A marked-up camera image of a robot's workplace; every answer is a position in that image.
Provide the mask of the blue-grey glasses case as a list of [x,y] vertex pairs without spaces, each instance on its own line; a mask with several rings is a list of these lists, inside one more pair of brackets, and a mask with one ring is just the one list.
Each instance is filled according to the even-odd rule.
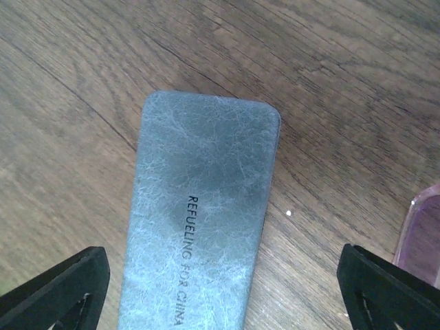
[[281,117],[156,91],[142,110],[119,329],[242,329]]

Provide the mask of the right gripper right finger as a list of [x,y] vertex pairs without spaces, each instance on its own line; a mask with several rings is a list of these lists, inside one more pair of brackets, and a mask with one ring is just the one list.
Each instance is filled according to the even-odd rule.
[[361,246],[344,245],[337,278],[354,329],[439,328],[439,290]]

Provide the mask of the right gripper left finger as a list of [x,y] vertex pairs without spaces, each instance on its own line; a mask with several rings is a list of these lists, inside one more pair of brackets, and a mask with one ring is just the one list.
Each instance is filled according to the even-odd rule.
[[103,247],[90,246],[1,296],[2,329],[96,329],[109,287]]

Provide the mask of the pink clear-frame glasses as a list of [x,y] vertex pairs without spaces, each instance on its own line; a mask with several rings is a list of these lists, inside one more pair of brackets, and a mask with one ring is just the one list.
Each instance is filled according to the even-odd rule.
[[439,185],[414,197],[399,236],[393,265],[439,288]]

